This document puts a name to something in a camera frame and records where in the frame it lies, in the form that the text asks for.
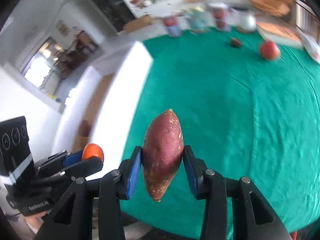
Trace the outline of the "person's left hand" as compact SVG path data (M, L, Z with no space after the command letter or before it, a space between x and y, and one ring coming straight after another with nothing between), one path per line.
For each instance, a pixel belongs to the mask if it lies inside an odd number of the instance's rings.
M43 224L42 218L47 214L48 211L43 211L41 213L25 217L25 221L28 224L29 228L33 231L33 233L37 234Z

